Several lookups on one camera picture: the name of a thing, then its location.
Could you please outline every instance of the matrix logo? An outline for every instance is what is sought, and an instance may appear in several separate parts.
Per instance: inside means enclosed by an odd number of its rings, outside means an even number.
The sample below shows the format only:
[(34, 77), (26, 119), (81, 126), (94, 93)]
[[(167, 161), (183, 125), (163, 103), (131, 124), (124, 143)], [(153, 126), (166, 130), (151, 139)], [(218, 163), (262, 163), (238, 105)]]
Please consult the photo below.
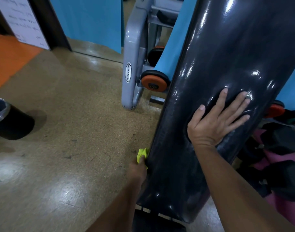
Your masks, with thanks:
[(126, 77), (126, 82), (129, 83), (130, 78), (131, 78), (131, 64), (130, 64), (130, 62), (127, 63), (125, 77)]

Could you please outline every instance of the whiteboard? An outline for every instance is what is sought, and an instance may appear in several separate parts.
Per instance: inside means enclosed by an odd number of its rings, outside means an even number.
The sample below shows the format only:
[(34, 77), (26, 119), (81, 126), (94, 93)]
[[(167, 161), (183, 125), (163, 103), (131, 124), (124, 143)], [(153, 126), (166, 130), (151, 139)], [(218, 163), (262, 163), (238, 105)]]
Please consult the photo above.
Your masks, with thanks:
[(0, 0), (0, 11), (18, 41), (50, 49), (28, 0)]

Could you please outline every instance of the black trash bin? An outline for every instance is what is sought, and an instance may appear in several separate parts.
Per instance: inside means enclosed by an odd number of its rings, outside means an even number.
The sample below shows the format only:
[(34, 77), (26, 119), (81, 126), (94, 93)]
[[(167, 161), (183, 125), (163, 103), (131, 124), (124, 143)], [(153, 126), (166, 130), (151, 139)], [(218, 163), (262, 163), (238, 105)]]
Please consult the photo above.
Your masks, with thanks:
[(0, 98), (0, 137), (8, 140), (20, 139), (29, 134), (34, 125), (33, 117)]

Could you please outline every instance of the orange floor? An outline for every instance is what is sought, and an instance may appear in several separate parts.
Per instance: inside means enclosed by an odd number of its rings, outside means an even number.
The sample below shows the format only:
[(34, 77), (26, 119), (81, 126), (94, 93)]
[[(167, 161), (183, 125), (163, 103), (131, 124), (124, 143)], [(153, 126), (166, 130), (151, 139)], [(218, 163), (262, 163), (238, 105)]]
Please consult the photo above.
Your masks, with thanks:
[(0, 87), (42, 50), (0, 35)]

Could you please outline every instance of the hand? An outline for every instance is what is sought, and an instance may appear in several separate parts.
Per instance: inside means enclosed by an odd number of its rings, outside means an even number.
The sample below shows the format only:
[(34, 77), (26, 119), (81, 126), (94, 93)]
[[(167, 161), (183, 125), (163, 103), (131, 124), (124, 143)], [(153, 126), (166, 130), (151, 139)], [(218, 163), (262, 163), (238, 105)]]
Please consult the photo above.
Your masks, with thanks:
[(145, 156), (141, 156), (140, 163), (137, 159), (133, 160), (127, 170), (127, 179), (131, 181), (139, 181), (140, 186), (146, 178)]
[(227, 88), (220, 92), (216, 105), (202, 120), (206, 110), (204, 105), (201, 105), (193, 114), (187, 128), (188, 137), (193, 145), (216, 146), (226, 134), (249, 119), (249, 115), (244, 115), (235, 121), (250, 102), (250, 99), (245, 99), (247, 92), (239, 93), (229, 107), (223, 110), (227, 93)]

